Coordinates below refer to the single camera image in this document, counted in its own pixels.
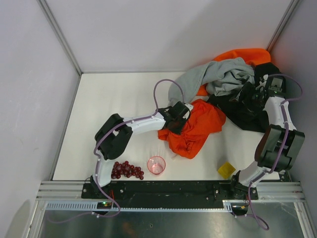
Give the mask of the black cloth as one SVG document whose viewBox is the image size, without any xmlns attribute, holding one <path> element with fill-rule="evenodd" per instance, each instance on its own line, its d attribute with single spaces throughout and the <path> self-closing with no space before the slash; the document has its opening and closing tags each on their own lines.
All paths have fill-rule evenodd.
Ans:
<svg viewBox="0 0 317 238">
<path fill-rule="evenodd" d="M 263 86 L 265 88 L 266 81 L 269 76 L 281 76 L 279 68 L 271 62 L 263 63 L 256 66 L 254 85 L 256 87 Z M 236 93 L 226 96 L 211 95 L 207 102 L 219 108 L 240 129 L 264 133 L 269 126 L 267 112 L 264 111 L 264 108 L 247 109 L 240 102 L 229 102 L 229 99 Z M 284 94 L 275 96 L 284 98 L 285 95 L 286 79 Z"/>
</svg>

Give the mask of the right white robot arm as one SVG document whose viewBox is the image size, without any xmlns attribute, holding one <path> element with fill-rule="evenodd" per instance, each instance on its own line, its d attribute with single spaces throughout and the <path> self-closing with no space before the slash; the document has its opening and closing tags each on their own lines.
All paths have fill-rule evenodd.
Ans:
<svg viewBox="0 0 317 238">
<path fill-rule="evenodd" d="M 254 161 L 238 171 L 231 179 L 230 192 L 235 199 L 251 198 L 251 189 L 274 172 L 288 171 L 293 167 L 304 143 L 304 133 L 292 123 L 288 105 L 297 98 L 286 98 L 286 81 L 290 77 L 276 73 L 267 75 L 265 91 L 268 95 L 264 112 L 269 126 L 260 140 Z"/>
</svg>

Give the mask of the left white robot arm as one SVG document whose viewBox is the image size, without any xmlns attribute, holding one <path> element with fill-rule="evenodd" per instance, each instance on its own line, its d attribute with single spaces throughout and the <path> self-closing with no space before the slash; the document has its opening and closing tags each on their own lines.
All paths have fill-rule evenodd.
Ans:
<svg viewBox="0 0 317 238">
<path fill-rule="evenodd" d="M 161 129 L 180 134 L 193 108 L 193 105 L 179 101 L 174 106 L 156 108 L 152 114 L 141 117 L 111 115 L 95 135 L 94 155 L 98 158 L 93 173 L 95 184 L 104 187 L 111 182 L 113 160 L 123 154 L 132 135 Z"/>
</svg>

